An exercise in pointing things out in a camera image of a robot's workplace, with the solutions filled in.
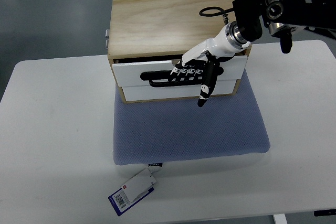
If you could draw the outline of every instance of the blue cushion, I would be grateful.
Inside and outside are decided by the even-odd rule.
[[[114,105],[117,165],[265,153],[270,148],[263,118],[246,72],[236,95]]]

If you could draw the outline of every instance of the gray floor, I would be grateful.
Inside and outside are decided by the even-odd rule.
[[[111,4],[112,0],[0,0],[0,99],[22,60],[106,54],[104,32],[110,25]],[[293,39],[323,40],[336,55],[331,39],[307,31]],[[264,30],[256,43],[267,42],[278,40]],[[336,223],[334,216],[314,217],[313,212],[286,216],[289,224]],[[273,220],[263,216],[197,223],[268,224]]]

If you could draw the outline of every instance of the black cable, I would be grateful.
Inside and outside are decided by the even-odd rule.
[[[206,12],[208,10],[218,10],[219,12],[216,12],[216,13],[204,13],[204,12]],[[233,12],[233,10],[234,10],[233,8],[224,10],[223,8],[220,8],[218,6],[210,6],[210,7],[203,8],[202,10],[200,10],[199,15],[201,15],[202,17],[215,17],[215,16],[220,16],[220,15],[223,15],[223,14],[226,14],[226,13]]]

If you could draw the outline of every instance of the black drawer handle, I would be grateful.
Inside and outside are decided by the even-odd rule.
[[[219,68],[218,75],[220,76],[224,72],[223,68]],[[192,80],[178,80],[178,81],[159,81],[155,80],[167,80],[170,76],[171,70],[161,70],[161,71],[149,71],[140,74],[140,79],[143,81],[148,81],[149,85],[154,88],[164,88],[164,87],[178,87],[178,86],[189,86],[189,85],[199,85],[202,84],[202,75],[195,75]]]

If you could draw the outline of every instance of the box lid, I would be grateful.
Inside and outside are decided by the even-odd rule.
[[[232,8],[233,0],[113,0],[109,60],[181,55],[223,28],[221,16],[201,17],[209,6]],[[234,21],[234,13],[229,14]]]

